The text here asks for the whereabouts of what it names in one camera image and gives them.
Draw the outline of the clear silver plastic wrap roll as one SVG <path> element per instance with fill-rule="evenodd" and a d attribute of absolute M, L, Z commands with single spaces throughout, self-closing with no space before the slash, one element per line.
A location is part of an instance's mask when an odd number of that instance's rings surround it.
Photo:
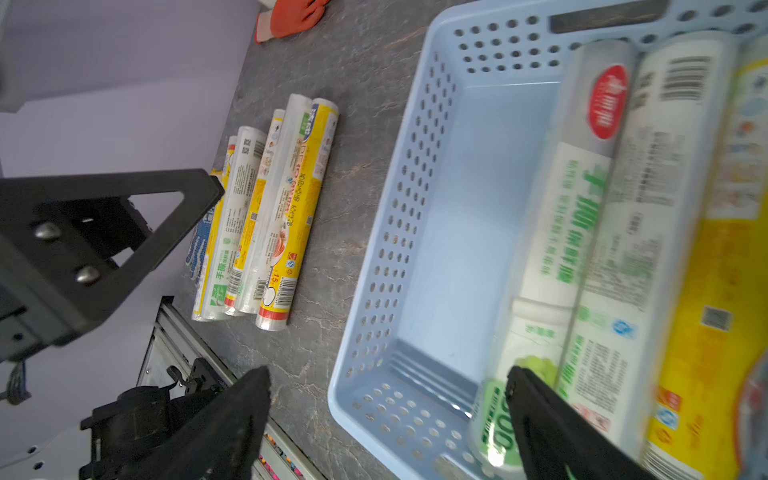
<path fill-rule="evenodd" d="M 633 82 L 557 381 L 632 459 L 644 447 L 738 56 L 733 34 L 687 33 L 646 54 Z"/>

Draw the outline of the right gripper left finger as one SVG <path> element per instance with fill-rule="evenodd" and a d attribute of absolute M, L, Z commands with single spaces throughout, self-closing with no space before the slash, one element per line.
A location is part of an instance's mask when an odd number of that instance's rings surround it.
<path fill-rule="evenodd" d="M 123 477 L 250 479 L 270 405 L 269 368 L 251 369 Z"/>

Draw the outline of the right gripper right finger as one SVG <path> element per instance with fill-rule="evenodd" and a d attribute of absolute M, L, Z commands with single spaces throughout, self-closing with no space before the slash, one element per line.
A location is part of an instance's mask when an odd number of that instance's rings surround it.
<path fill-rule="evenodd" d="M 531 370 L 520 366 L 510 369 L 505 398 L 527 478 L 654 478 Z"/>

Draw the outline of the yellow red plastic wrap roll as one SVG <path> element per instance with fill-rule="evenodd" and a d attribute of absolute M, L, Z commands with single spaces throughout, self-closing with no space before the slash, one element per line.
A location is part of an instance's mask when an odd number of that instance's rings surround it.
<path fill-rule="evenodd" d="M 335 103 L 315 98 L 300 125 L 298 166 L 256 317 L 256 325 L 263 330 L 280 331 L 287 326 L 338 120 Z"/>

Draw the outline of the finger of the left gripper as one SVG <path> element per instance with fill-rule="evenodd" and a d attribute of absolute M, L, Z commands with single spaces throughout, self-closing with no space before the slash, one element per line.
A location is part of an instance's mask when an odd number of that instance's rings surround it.
<path fill-rule="evenodd" d="M 2 180 L 2 359 L 102 325 L 223 193 L 203 169 Z"/>

